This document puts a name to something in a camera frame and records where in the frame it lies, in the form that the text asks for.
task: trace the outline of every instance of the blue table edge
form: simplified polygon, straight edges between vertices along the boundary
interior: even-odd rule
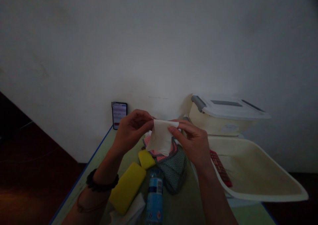
[[[100,146],[102,145],[103,141],[105,140],[105,138],[107,137],[108,133],[110,132],[110,130],[112,129],[113,125],[110,127],[110,129],[108,130],[108,132],[106,133],[106,135],[104,136],[102,142],[99,144],[99,146],[97,147],[97,149],[95,150],[94,154],[92,155],[92,157],[89,159],[87,165],[85,166],[85,168],[83,169],[82,173],[80,174],[80,176],[77,178],[76,182],[74,183],[73,187],[71,188],[71,190],[69,191],[69,193],[67,194],[67,196],[65,197],[65,199],[63,200],[63,202],[61,203],[60,207],[57,209],[56,213],[54,214],[53,218],[51,219],[49,225],[51,225],[54,221],[54,219],[56,218],[56,216],[58,215],[58,213],[60,212],[61,208],[63,207],[64,203],[66,202],[66,200],[68,199],[68,197],[70,196],[70,194],[72,193],[73,189],[75,188],[76,184],[78,183],[78,181],[80,180],[80,178],[82,177],[84,171],[86,170],[87,166],[89,165],[89,163],[91,162],[91,160],[93,159],[94,155],[96,154],[96,152],[98,151],[98,149],[100,148]]]
[[[107,137],[108,133],[110,132],[110,130],[112,129],[113,125],[109,128],[108,132],[106,133],[106,135],[104,136],[103,140],[101,141],[101,143],[99,144],[99,146],[97,147],[97,149],[95,150],[94,154],[92,155],[92,157],[89,159],[89,162],[87,163],[87,165],[85,166],[85,168],[83,169],[82,173],[80,174],[80,176],[77,178],[76,182],[74,183],[73,187],[71,188],[71,190],[69,191],[69,193],[67,194],[67,196],[65,197],[65,199],[63,200],[63,202],[61,203],[60,207],[57,209],[57,211],[55,212],[53,218],[51,219],[49,225],[51,225],[54,221],[54,219],[56,218],[56,216],[58,215],[58,213],[60,212],[61,208],[63,207],[64,203],[66,202],[66,200],[68,199],[68,197],[70,196],[70,194],[72,193],[73,189],[75,188],[77,182],[80,180],[80,178],[82,177],[84,171],[86,170],[87,166],[89,165],[90,161],[93,159],[94,155],[96,154],[96,152],[98,151],[98,149],[100,148],[100,146],[102,145],[102,143],[104,142],[105,138]],[[275,224],[278,225],[276,219],[272,216],[272,214],[268,211],[268,209],[266,208],[266,206],[261,203],[262,206],[265,208],[266,212],[269,214],[269,216],[272,218],[272,220],[274,221]]]

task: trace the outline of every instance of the wrist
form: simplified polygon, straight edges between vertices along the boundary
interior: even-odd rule
[[[196,166],[198,176],[201,176],[207,180],[218,180],[215,169],[212,163],[205,166]]]
[[[109,151],[107,152],[105,158],[108,157],[123,157],[127,153],[124,143],[114,142]]]
[[[120,149],[120,147],[114,147],[114,145],[109,149],[105,158],[97,168],[93,180],[97,184],[110,184],[114,181],[117,175],[117,170],[112,171],[110,168],[114,167],[114,165],[120,165],[125,152]]]

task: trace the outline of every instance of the gray cloth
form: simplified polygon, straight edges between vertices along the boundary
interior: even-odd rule
[[[157,162],[157,166],[165,176],[165,185],[172,195],[179,193],[186,180],[187,158],[183,150],[178,150],[172,157]]]

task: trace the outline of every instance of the red object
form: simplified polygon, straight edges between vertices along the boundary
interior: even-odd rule
[[[233,186],[232,182],[231,182],[228,174],[226,173],[225,168],[223,167],[218,154],[216,152],[210,150],[210,155],[211,155],[211,159],[212,159],[219,175],[221,176],[221,179],[223,180],[224,184],[227,187],[232,187]]]

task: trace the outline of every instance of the paper towel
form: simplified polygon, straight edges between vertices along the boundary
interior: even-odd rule
[[[168,156],[171,149],[172,134],[169,132],[168,127],[178,127],[179,122],[153,120],[153,129],[146,150],[154,150],[157,153]]]

